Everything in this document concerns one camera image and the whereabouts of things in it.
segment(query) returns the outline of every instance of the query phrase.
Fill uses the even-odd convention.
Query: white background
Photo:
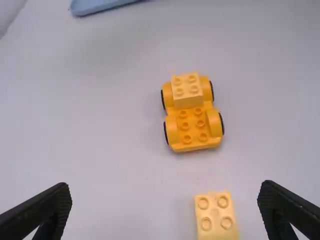
[[[63,239],[195,240],[193,195],[229,190],[243,240],[274,180],[320,206],[320,3],[150,1],[74,18],[29,0],[0,41],[0,212],[58,182]],[[161,85],[212,80],[225,138],[167,146]]]
[[[0,0],[0,39],[27,0]]]

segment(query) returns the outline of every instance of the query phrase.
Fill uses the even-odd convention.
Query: lego duplo car
[[[167,112],[164,134],[173,151],[215,148],[221,143],[225,128],[214,97],[212,82],[197,72],[173,75],[162,86]]]

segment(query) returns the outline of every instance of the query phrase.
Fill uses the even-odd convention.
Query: light blue object
[[[138,1],[139,0],[72,0],[70,11],[75,16],[85,16]]]

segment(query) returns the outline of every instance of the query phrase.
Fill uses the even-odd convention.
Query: yellow duplo brick
[[[198,240],[238,240],[230,193],[208,192],[194,196]]]

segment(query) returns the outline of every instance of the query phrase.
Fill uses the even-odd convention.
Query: black toy wheel
[[[166,140],[166,144],[169,145],[169,141],[168,141],[168,136],[167,136],[167,128],[166,128],[166,122],[163,122],[163,129],[164,129],[164,135],[165,135],[165,140]]]
[[[221,116],[221,113],[219,112],[219,116],[220,116],[220,121],[221,121],[221,127],[222,127],[222,135],[225,135],[225,125],[224,125],[224,120]]]
[[[214,87],[212,85],[212,82],[211,81],[209,81],[209,82],[210,82],[210,86],[211,86],[212,102],[214,102],[215,101]]]
[[[164,100],[164,92],[162,90],[161,90],[161,101],[162,101],[163,109],[166,110],[165,100]]]

